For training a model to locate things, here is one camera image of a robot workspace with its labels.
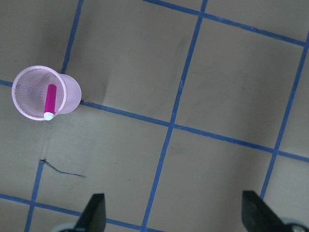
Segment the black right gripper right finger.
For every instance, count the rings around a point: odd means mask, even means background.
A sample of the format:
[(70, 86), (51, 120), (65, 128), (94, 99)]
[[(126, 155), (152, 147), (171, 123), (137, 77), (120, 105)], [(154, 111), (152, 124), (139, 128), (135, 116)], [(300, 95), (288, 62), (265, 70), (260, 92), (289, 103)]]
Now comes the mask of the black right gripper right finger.
[(242, 192), (241, 220), (248, 232), (289, 232), (290, 226), (252, 190)]

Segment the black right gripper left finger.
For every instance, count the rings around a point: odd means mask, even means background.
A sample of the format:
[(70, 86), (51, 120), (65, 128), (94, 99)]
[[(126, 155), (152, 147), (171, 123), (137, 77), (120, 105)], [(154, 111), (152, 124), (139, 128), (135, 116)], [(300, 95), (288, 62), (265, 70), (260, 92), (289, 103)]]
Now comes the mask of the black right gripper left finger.
[(103, 232), (106, 227), (104, 193), (93, 194), (73, 227), (74, 232)]

